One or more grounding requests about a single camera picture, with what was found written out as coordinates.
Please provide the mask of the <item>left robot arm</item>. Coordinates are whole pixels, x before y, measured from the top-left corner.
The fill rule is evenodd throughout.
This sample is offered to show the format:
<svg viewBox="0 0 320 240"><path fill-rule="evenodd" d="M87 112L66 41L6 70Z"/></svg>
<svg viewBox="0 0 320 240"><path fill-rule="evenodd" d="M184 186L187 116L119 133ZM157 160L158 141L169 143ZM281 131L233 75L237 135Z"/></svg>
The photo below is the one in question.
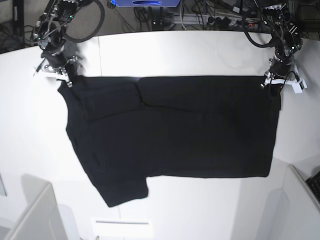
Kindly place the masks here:
<svg viewBox="0 0 320 240"><path fill-rule="evenodd" d="M269 29L271 40L268 43L255 42L246 27L251 13L258 13L264 26ZM302 38L298 26L292 19L286 0L256 0L242 14L242 30L247 39L258 48L274 48L273 58L269 59L269 69L264 73L265 81L260 86L288 85L298 94L307 88L305 80L300 77L295 61L295 53L302 48Z"/></svg>

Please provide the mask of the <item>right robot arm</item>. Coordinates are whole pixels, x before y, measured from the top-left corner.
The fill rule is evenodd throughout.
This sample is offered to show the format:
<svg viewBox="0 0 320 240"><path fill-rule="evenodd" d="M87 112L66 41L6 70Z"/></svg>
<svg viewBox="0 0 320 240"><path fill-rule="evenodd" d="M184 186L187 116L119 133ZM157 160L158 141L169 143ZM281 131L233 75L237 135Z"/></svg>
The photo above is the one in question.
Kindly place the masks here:
<svg viewBox="0 0 320 240"><path fill-rule="evenodd" d="M100 11L99 21L92 33L82 38L68 35L68 25L78 12L92 3ZM78 56L67 57L65 43L79 44L90 40L99 32L104 20L105 8L99 0L50 0L31 32L30 42L41 49L42 58L35 72L43 71L49 78L63 81L71 88L78 75Z"/></svg>

